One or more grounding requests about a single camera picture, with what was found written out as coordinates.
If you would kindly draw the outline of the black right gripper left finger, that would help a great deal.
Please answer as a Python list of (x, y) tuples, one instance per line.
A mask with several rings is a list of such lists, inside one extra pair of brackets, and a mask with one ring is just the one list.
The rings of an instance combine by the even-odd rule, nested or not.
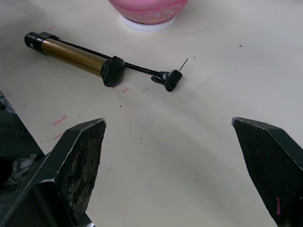
[(91, 227), (86, 214), (100, 164), (103, 118), (61, 136), (2, 208), (3, 227)]

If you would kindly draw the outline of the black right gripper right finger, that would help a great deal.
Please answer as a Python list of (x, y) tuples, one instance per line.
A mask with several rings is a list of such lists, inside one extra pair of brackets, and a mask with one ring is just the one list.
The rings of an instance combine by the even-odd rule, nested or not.
[(279, 227), (303, 225), (303, 149), (281, 128), (234, 117), (249, 176)]

